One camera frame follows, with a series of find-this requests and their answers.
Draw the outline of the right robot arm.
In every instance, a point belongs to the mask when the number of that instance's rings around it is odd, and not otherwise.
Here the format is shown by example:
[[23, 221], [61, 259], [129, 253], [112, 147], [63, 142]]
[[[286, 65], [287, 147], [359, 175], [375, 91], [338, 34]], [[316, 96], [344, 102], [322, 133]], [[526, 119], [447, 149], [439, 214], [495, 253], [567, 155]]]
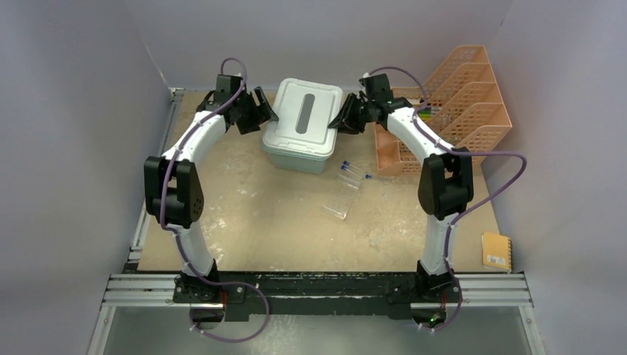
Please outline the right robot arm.
[[453, 284], [451, 267], [455, 224], [474, 197], [472, 158], [443, 141], [418, 116], [406, 98], [368, 98], [351, 93], [329, 128], [339, 133], [363, 133], [375, 123], [395, 135], [421, 164], [419, 205], [427, 215], [424, 253], [418, 262], [415, 290], [426, 301]]

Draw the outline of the teal plastic bin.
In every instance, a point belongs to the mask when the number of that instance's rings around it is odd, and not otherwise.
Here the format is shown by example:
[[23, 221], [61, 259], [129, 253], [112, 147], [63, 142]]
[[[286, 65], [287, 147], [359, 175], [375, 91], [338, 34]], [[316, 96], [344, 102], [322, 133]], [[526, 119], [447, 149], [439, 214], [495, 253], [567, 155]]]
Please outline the teal plastic bin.
[[277, 168], [320, 175], [324, 172], [334, 148], [320, 154], [314, 151], [294, 150], [294, 147], [278, 147], [262, 143], [263, 150], [268, 154], [270, 162]]

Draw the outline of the white plastic bin lid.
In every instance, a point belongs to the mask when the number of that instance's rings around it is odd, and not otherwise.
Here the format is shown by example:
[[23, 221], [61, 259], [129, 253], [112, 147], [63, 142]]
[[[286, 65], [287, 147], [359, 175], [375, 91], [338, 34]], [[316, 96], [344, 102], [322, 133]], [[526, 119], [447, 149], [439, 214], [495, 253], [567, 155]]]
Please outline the white plastic bin lid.
[[329, 125], [339, 113], [343, 95], [337, 86], [284, 79], [272, 106], [278, 119], [267, 124], [263, 147], [273, 154], [327, 160], [337, 136]]

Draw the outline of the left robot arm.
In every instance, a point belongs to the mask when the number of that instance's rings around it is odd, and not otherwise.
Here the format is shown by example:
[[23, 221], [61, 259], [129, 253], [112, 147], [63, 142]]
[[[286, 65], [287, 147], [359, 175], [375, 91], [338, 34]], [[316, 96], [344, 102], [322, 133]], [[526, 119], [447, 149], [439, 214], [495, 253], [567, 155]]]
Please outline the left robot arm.
[[277, 119], [261, 87], [249, 91], [243, 77], [219, 74], [217, 86], [197, 105], [177, 142], [144, 161], [146, 211], [174, 239], [182, 261], [180, 288], [190, 290], [201, 302], [217, 299], [228, 282], [220, 280], [199, 225], [204, 194], [197, 165], [231, 127], [246, 135]]

